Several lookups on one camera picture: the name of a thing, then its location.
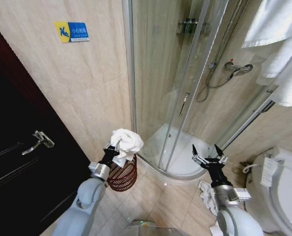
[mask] hanging white towel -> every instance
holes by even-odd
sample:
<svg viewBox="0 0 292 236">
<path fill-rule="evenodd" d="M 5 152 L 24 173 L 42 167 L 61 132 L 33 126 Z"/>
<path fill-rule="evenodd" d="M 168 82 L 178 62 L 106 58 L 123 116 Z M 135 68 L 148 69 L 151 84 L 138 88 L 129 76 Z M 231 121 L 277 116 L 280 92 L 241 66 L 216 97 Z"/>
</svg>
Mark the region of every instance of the hanging white towel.
<svg viewBox="0 0 292 236">
<path fill-rule="evenodd" d="M 242 47 L 268 45 L 283 40 L 282 46 L 262 64 L 260 85 L 279 87 L 272 100 L 292 107 L 292 0 L 263 0 Z"/>
<path fill-rule="evenodd" d="M 133 160 L 133 155 L 141 150 L 144 143 L 141 137 L 131 130 L 118 129 L 112 132 L 110 145 L 119 146 L 119 155 L 113 158 L 113 162 L 123 167 L 126 160 Z"/>
<path fill-rule="evenodd" d="M 281 106 L 292 107 L 292 59 L 278 75 L 275 84 L 278 85 L 278 88 L 272 94 L 271 99 Z"/>
<path fill-rule="evenodd" d="M 211 213 L 217 216 L 218 208 L 215 200 L 215 193 L 210 183 L 201 180 L 199 188 L 202 191 L 200 197 L 203 199 L 204 205 L 211 211 Z"/>
<path fill-rule="evenodd" d="M 292 0 L 262 0 L 243 48 L 272 44 L 292 37 Z"/>
</svg>

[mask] white shower base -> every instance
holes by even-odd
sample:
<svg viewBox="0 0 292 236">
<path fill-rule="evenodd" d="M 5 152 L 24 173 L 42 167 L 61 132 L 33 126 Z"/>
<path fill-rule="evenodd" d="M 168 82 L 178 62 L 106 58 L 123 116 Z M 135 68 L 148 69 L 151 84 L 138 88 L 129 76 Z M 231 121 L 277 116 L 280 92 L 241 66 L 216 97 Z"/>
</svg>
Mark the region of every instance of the white shower base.
<svg viewBox="0 0 292 236">
<path fill-rule="evenodd" d="M 167 134 L 168 124 L 162 125 L 146 142 L 139 152 L 146 160 L 158 166 L 163 143 Z M 178 130 L 171 127 L 160 169 L 165 170 Z M 192 160 L 192 144 L 201 157 L 208 157 L 209 145 L 202 140 L 181 131 L 175 151 L 172 155 L 167 173 L 179 177 L 190 177 L 200 173 L 203 168 Z"/>
</svg>

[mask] beige tiled floor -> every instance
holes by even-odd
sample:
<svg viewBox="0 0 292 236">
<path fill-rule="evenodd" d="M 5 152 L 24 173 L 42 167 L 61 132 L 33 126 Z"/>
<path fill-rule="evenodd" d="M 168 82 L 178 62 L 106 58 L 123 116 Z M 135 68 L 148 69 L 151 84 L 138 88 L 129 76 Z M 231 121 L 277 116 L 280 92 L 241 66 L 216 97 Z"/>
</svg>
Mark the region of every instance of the beige tiled floor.
<svg viewBox="0 0 292 236">
<path fill-rule="evenodd" d="M 242 187 L 244 175 L 236 166 L 224 167 L 235 187 Z M 202 180 L 211 182 L 206 173 Z M 90 236 L 117 236 L 134 220 L 148 220 L 162 227 L 181 228 L 192 236 L 211 235 L 209 227 L 216 217 L 200 198 L 198 181 L 187 186 L 168 185 L 138 166 L 138 179 L 128 191 L 119 193 L 107 188 L 92 226 Z M 52 229 L 42 236 L 51 235 Z"/>
</svg>

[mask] brown woven basket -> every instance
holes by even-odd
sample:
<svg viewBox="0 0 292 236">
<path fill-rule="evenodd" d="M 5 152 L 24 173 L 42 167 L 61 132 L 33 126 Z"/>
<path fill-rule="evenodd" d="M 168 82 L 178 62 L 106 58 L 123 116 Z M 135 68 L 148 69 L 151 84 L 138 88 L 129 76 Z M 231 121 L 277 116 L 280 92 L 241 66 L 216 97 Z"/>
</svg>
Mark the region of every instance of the brown woven basket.
<svg viewBox="0 0 292 236">
<path fill-rule="evenodd" d="M 134 155 L 133 160 L 126 161 L 123 168 L 113 162 L 107 182 L 114 191 L 123 192 L 134 185 L 136 178 L 137 160 L 136 155 Z"/>
</svg>

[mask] yellow logo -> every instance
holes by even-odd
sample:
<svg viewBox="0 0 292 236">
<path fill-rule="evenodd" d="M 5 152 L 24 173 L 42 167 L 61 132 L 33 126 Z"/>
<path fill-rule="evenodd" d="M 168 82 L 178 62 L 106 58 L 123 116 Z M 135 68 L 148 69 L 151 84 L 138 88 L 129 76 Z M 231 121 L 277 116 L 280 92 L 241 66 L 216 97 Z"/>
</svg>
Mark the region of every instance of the yellow logo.
<svg viewBox="0 0 292 236">
<path fill-rule="evenodd" d="M 71 38 L 71 32 L 67 22 L 54 22 L 58 36 L 62 43 L 68 43 Z"/>
</svg>

